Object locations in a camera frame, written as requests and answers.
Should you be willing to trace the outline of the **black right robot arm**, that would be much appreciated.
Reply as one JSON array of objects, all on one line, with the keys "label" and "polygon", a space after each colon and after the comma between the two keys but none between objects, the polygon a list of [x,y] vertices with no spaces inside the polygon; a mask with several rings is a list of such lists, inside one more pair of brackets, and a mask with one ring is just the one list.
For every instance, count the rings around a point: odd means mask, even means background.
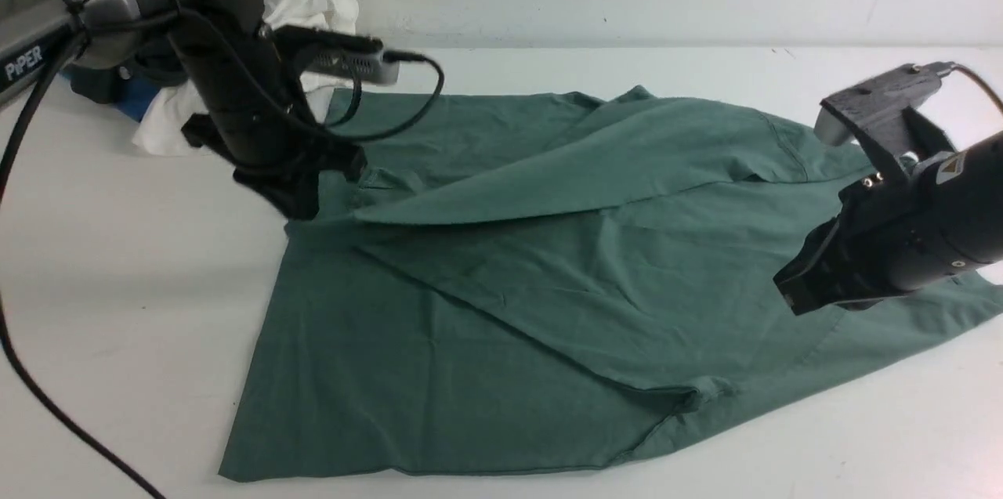
[{"label": "black right robot arm", "polygon": [[773,281],[798,316],[835,304],[870,309],[1001,260],[1002,148],[995,135],[927,160],[903,183],[869,175],[839,192]]}]

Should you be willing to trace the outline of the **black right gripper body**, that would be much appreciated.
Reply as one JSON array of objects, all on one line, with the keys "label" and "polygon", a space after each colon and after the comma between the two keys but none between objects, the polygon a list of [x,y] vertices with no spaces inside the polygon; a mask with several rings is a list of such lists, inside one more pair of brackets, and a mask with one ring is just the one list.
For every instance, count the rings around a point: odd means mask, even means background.
[{"label": "black right gripper body", "polygon": [[925,287],[923,171],[873,173],[838,193],[841,210],[806,236],[773,283],[796,316],[825,306],[870,309]]}]

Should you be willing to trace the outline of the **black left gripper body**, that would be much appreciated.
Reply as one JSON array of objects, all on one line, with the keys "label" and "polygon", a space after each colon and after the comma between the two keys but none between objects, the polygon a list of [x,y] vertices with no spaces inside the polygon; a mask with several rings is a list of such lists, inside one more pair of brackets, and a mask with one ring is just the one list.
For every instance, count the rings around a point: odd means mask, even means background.
[{"label": "black left gripper body", "polygon": [[191,117],[183,135],[230,162],[237,184],[305,221],[319,212],[322,173],[361,177],[364,150],[316,121],[273,38],[200,13],[180,15],[168,37],[208,111]]}]

